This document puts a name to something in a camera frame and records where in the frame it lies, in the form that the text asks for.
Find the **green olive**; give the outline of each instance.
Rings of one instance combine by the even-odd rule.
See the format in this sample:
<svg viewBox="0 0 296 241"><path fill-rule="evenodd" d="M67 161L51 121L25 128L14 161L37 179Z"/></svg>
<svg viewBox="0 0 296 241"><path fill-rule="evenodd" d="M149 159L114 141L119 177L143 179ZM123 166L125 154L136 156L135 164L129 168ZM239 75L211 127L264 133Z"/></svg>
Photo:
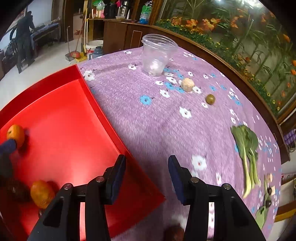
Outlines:
<svg viewBox="0 0 296 241"><path fill-rule="evenodd" d="M207 97L205 98L205 101L212 105L215 103L215 96L213 96L212 94L207 95Z"/></svg>

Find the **person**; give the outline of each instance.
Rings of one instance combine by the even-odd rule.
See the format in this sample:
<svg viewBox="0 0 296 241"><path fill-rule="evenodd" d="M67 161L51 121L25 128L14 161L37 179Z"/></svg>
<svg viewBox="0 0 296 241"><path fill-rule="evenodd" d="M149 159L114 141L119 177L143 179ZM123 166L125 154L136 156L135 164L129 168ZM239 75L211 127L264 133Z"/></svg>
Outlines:
<svg viewBox="0 0 296 241"><path fill-rule="evenodd" d="M28 66L30 66L35 60L32 59L31 54L31 37L30 37L30 28L35 29L33 23L33 16L31 15L32 12L29 11L26 15L20 19L16 26L10 33L10 40L12 39L13 33L16 30L16 43L17 43L17 50L18 50L18 57L17 57L17 68L19 74L22 72L22 51L25 50L25 56L27 60Z"/></svg>

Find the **purple tablecloth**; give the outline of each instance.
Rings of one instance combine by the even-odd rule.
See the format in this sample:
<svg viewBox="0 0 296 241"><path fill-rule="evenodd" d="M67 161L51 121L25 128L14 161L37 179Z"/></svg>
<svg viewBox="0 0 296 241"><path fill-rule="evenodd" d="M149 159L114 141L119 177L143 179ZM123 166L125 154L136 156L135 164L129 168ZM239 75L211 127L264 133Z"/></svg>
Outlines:
<svg viewBox="0 0 296 241"><path fill-rule="evenodd" d="M270 186L275 186L276 194L262 229L267 238L279 203L281 160L259 112L221 72L184 49L178 48L159 77L142 73L141 53L142 48L131 49L78 65L113 128L166 197L148 217L113 240L162 240L168 226L186 226L189 207L183 207L175 195L168 172L170 155L176 155L193 176L212 185L230 183L242 197L243 166L230 132L231 126L241 124L248 125L259 140L257 170L262 185L244 199L254 217L263 203L263 175L273 174ZM192 93L179 87L185 77L196 85ZM212 106L206 104L208 94L216 98ZM209 209L211 237L213 205Z"/></svg>

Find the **orange fruit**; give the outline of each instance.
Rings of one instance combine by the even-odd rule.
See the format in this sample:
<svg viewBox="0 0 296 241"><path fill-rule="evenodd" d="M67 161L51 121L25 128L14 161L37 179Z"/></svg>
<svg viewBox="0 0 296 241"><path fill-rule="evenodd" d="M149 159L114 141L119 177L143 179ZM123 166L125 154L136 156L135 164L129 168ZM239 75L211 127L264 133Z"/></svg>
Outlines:
<svg viewBox="0 0 296 241"><path fill-rule="evenodd" d="M25 141L24 129L19 125L12 125L6 134L7 139L13 139L17 143L17 148L20 148Z"/></svg>
<svg viewBox="0 0 296 241"><path fill-rule="evenodd" d="M33 182L30 194L37 207L42 209L46 209L55 196L52 187L42 180Z"/></svg>

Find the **tiled floor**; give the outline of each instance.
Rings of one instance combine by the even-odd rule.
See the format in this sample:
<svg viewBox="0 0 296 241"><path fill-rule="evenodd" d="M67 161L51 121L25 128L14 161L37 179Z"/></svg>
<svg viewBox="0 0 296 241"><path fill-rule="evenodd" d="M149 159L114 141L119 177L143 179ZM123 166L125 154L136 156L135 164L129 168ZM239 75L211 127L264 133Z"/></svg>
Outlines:
<svg viewBox="0 0 296 241"><path fill-rule="evenodd" d="M75 50L77 40L70 42L70 51ZM51 47L43 47L35 62L30 67L23 67L19 74L17 67L14 66L2 80L0 80L0 109L8 104L19 93L43 79L44 77L63 69L70 64L66 61L65 54L68 53L68 44L61 42Z"/></svg>

